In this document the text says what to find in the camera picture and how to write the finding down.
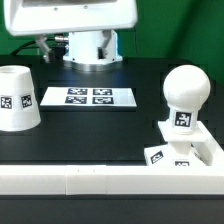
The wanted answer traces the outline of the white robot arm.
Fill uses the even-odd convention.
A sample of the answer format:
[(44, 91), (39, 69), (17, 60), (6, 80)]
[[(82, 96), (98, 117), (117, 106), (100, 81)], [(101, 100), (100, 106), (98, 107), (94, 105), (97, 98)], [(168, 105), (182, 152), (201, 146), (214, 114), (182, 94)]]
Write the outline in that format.
[(63, 62), (83, 71), (105, 71), (122, 64), (118, 29), (135, 26), (136, 0), (3, 0), (5, 26), (13, 36), (35, 37), (47, 62), (53, 52), (48, 34), (66, 33)]

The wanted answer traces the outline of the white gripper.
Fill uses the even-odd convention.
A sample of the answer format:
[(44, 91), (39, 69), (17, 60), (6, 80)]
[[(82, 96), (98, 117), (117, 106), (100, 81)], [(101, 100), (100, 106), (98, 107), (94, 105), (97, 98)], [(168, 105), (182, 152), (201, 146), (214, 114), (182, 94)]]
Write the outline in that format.
[(47, 63), (51, 49), (40, 34), (102, 30), (98, 58), (105, 59), (109, 29), (132, 28), (138, 19), (136, 0), (3, 0), (3, 9), (8, 32), (37, 35), (35, 42)]

